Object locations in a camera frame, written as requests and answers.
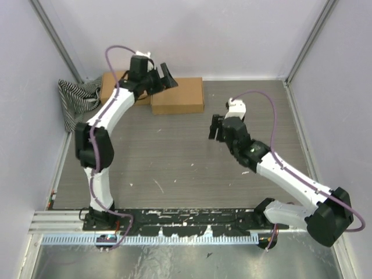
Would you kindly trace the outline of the right aluminium corner post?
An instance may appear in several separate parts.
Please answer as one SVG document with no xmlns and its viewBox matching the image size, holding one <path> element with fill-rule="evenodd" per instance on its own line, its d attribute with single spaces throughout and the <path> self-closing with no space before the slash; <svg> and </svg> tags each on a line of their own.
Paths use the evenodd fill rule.
<svg viewBox="0 0 372 279">
<path fill-rule="evenodd" d="M 325 5 L 323 6 L 319 16 L 317 17 L 303 47 L 301 48 L 294 65 L 292 66 L 287 78 L 285 79 L 285 84 L 289 86 L 293 79 L 295 78 L 299 68 L 301 67 L 302 63 L 304 62 L 305 58 L 307 57 L 308 53 L 310 52 L 312 46 L 316 42 L 317 38 L 319 37 L 323 27 L 325 26 L 328 18 L 331 16 L 334 8 L 337 6 L 338 0 L 327 0 Z"/>
</svg>

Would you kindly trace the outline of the left aluminium corner post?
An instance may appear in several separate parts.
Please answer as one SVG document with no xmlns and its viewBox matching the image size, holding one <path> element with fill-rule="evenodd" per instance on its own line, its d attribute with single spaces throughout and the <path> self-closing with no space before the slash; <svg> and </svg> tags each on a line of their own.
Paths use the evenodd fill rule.
<svg viewBox="0 0 372 279">
<path fill-rule="evenodd" d="M 42 25 L 44 26 L 47 34 L 49 35 L 50 39 L 52 40 L 54 46 L 58 50 L 60 56 L 62 57 L 64 63 L 66 64 L 67 68 L 70 70 L 72 76 L 78 83 L 82 83 L 83 79 L 81 78 L 77 68 L 75 67 L 70 55 L 67 52 L 67 49 L 63 45 L 62 40 L 60 39 L 58 33 L 56 32 L 50 18 L 48 17 L 45 9 L 42 7 L 40 1 L 37 0 L 30 0 L 30 5 L 34 9 L 36 15 L 40 19 Z"/>
</svg>

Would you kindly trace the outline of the aluminium front frame rail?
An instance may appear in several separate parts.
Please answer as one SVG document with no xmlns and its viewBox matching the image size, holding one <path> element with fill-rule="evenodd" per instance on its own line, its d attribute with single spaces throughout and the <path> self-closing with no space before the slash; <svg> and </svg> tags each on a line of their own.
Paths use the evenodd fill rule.
<svg viewBox="0 0 372 279">
<path fill-rule="evenodd" d="M 80 211 L 62 211 L 51 210 L 47 212 L 36 213 L 31 222 L 31 230 L 74 230 L 77 225 L 78 230 L 83 230 L 84 216 L 88 213 L 86 210 Z M 255 212 L 257 217 L 267 221 L 264 216 L 260 216 Z"/>
</svg>

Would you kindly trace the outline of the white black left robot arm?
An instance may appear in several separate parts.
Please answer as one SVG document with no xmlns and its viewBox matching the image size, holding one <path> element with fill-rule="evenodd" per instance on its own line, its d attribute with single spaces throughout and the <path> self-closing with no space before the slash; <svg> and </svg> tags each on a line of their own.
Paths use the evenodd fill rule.
<svg viewBox="0 0 372 279">
<path fill-rule="evenodd" d="M 143 94 L 152 96 L 178 86 L 167 64 L 156 67 L 143 53 L 131 57 L 122 78 L 113 78 L 116 84 L 109 99 L 88 121 L 77 123 L 74 132 L 75 156 L 88 178 L 91 198 L 84 221 L 105 231 L 113 229 L 121 217 L 110 191 L 109 170 L 115 156 L 111 133 Z"/>
</svg>

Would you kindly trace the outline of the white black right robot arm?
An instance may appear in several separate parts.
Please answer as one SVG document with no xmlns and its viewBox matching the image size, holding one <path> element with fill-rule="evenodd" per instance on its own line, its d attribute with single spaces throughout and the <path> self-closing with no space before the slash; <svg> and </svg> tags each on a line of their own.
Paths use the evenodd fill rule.
<svg viewBox="0 0 372 279">
<path fill-rule="evenodd" d="M 252 139 L 240 117 L 213 115 L 209 139 L 223 142 L 243 167 L 272 181 L 298 205 L 266 198 L 255 207 L 256 224 L 283 224 L 306 230 L 320 245 L 331 247 L 354 221 L 349 193 L 330 189 L 286 163 L 265 143 Z"/>
</svg>

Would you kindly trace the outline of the striped black white cloth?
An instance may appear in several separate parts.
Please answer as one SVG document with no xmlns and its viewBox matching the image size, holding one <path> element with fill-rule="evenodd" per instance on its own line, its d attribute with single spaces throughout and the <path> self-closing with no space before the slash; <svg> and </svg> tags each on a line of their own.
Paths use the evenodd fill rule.
<svg viewBox="0 0 372 279">
<path fill-rule="evenodd" d="M 67 133 L 73 133 L 77 123 L 82 122 L 84 114 L 99 106 L 101 86 L 102 76 L 87 83 L 78 84 L 58 80 L 58 91 Z"/>
</svg>

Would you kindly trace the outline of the aluminium corner post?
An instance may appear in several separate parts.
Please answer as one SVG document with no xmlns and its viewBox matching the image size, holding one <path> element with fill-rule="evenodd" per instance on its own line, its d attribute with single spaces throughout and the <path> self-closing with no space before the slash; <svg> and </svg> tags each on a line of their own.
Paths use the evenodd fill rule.
<svg viewBox="0 0 372 279">
<path fill-rule="evenodd" d="M 44 26 L 47 34 L 49 35 L 50 39 L 52 40 L 54 46 L 58 50 L 60 56 L 62 57 L 64 63 L 66 64 L 67 68 L 70 70 L 72 76 L 78 83 L 82 83 L 83 79 L 81 78 L 77 68 L 75 67 L 70 55 L 67 52 L 67 49 L 63 45 L 62 40 L 60 39 L 58 33 L 56 32 L 50 18 L 48 17 L 45 9 L 42 7 L 40 1 L 37 0 L 30 0 L 30 5 L 34 9 L 36 15 L 40 19 L 42 25 Z"/>
<path fill-rule="evenodd" d="M 331 16 L 334 8 L 337 6 L 338 0 L 327 0 L 325 5 L 323 6 L 319 16 L 317 17 L 303 47 L 301 48 L 294 65 L 292 66 L 287 78 L 285 79 L 285 84 L 289 86 L 293 79 L 295 78 L 299 68 L 301 67 L 302 63 L 304 62 L 305 58 L 307 57 L 308 53 L 310 52 L 312 46 L 316 42 L 317 38 L 319 37 L 323 27 L 325 26 L 328 18 Z"/>
</svg>

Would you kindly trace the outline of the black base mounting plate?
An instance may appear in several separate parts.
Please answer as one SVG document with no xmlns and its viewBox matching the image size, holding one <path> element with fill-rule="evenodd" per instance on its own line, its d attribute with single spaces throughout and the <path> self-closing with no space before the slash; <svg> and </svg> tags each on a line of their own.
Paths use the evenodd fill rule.
<svg viewBox="0 0 372 279">
<path fill-rule="evenodd" d="M 253 230 L 272 230 L 274 225 L 257 217 L 251 209 L 119 209 L 125 217 L 110 213 L 94 213 L 89 210 L 84 216 L 84 231 L 108 231 L 118 229 L 129 236 L 165 237 L 201 236 L 211 229 L 214 237 L 249 236 Z"/>
</svg>

